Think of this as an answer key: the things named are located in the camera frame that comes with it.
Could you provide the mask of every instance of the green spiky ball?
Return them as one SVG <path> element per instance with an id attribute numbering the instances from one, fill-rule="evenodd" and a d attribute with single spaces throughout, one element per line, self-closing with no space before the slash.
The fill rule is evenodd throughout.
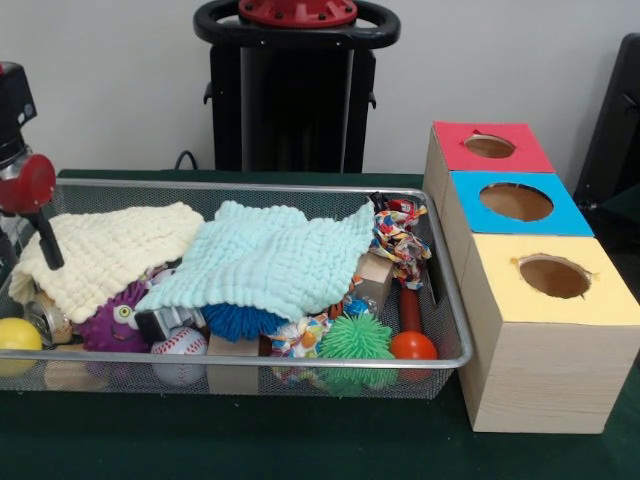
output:
<path id="1" fill-rule="evenodd" d="M 322 358 L 395 358 L 389 351 L 391 328 L 373 315 L 345 315 L 336 319 L 319 348 Z M 381 389 L 396 382 L 395 369 L 327 368 L 323 371 L 329 391 L 335 395 L 358 395 L 362 386 Z"/>

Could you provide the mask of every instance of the white wall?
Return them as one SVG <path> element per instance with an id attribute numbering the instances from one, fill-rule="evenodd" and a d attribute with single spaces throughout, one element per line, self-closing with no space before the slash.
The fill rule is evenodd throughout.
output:
<path id="1" fill-rule="evenodd" d="M 638 0 L 378 0 L 403 21 L 377 53 L 368 172 L 422 173 L 433 120 L 530 123 L 572 188 Z M 212 166 L 201 98 L 204 0 L 0 0 L 0 58 L 24 64 L 39 117 L 27 140 L 59 168 Z"/>

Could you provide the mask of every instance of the red wooden handle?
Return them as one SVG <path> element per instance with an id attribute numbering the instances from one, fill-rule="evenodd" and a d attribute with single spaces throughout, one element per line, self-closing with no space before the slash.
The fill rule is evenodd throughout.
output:
<path id="1" fill-rule="evenodd" d="M 420 299 L 418 292 L 403 288 L 400 290 L 400 327 L 403 332 L 422 333 L 420 321 Z"/>

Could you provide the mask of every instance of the baseball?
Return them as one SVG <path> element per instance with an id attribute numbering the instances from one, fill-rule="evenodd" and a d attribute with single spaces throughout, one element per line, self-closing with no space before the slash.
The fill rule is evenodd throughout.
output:
<path id="1" fill-rule="evenodd" d="M 171 337 L 164 342 L 156 342 L 151 353 L 170 355 L 204 355 L 207 353 L 207 340 L 197 331 L 178 327 L 171 330 Z M 157 377 L 169 385 L 185 387 L 197 382 L 204 376 L 204 365 L 154 363 L 153 371 Z"/>

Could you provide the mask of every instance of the googly eye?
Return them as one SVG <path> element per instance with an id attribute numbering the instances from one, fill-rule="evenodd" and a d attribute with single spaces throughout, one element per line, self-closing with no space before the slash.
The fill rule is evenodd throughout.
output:
<path id="1" fill-rule="evenodd" d="M 133 310 L 128 305 L 120 305 L 119 307 L 115 307 L 113 309 L 113 319 L 117 323 L 129 323 L 132 314 Z"/>

